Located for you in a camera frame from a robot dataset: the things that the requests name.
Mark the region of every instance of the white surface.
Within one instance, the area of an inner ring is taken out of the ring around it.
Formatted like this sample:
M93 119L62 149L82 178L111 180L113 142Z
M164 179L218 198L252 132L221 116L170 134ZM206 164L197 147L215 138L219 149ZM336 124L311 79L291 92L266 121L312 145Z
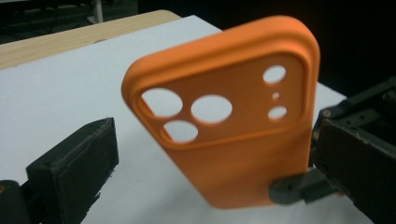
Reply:
M371 223L347 197L212 208L153 141L122 101L126 69L141 56L216 32L189 17L0 71L0 179L21 184L31 161L84 124L114 117L120 165L83 223ZM341 99L318 86L317 109Z

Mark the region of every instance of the dark background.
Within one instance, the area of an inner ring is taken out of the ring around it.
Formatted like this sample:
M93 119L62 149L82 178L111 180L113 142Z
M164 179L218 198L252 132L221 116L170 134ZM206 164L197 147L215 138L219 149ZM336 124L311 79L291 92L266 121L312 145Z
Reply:
M295 17L311 30L319 43L319 81L345 95L394 76L396 8L390 2L139 1L139 13L160 8L183 17L197 15L220 29L271 15Z
M272 15L302 21L321 52L319 82L347 96L394 76L396 8L383 0L103 0L105 21L168 9L220 29ZM0 5L0 43L91 25L91 0L31 0Z

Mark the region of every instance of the bolt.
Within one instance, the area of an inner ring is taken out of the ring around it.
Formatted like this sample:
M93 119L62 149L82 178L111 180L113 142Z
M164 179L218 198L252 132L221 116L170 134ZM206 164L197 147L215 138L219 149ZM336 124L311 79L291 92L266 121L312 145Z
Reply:
M319 131L314 132L314 140L315 141L319 140Z
M328 117L331 116L331 115L332 115L332 111L330 111L330 110L328 110L328 109L326 109L326 110L323 111L323 116L324 116L325 118L328 118Z

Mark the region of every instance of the phone case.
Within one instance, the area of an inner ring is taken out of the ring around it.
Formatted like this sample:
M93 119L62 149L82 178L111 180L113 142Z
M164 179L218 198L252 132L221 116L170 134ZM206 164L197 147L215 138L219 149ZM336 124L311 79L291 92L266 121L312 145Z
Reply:
M143 57L121 92L211 205L267 205L307 170L318 67L310 31L274 16Z

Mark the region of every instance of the large circular hole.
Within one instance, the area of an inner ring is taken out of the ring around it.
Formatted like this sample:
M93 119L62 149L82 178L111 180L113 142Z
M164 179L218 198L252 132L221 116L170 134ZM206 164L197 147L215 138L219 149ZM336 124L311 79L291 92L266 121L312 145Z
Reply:
M175 143L188 143L198 135L198 129L184 120L173 120L165 123L163 128Z
M157 117L172 117L180 112L183 106L183 102L175 92L164 88L145 91L142 98Z
M208 123L222 122L230 117L233 105L220 95L205 95L198 98L191 107L191 113L198 119Z
M282 65L273 65L267 68L262 75L264 81L268 84L280 82L286 76L286 69Z
M288 114L288 109L283 106L275 106L268 112L268 117L270 119L282 119Z

